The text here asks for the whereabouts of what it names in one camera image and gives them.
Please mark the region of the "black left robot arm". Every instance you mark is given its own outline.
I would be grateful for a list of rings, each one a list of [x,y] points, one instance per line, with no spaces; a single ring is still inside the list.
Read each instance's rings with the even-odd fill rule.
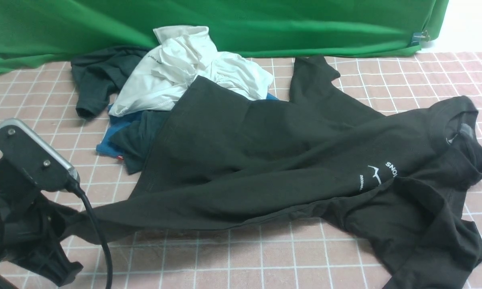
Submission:
[[[82,271],[60,244],[63,218],[50,206],[41,190],[0,159],[0,262],[13,264],[62,287]],[[0,275],[0,289],[15,285]]]

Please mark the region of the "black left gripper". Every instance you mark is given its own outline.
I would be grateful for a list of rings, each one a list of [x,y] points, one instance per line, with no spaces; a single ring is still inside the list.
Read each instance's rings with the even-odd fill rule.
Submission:
[[[0,159],[0,262],[42,276],[59,287],[74,282],[82,264],[71,262],[60,245],[57,218],[48,200],[6,159]],[[0,275],[0,287],[12,283]]]

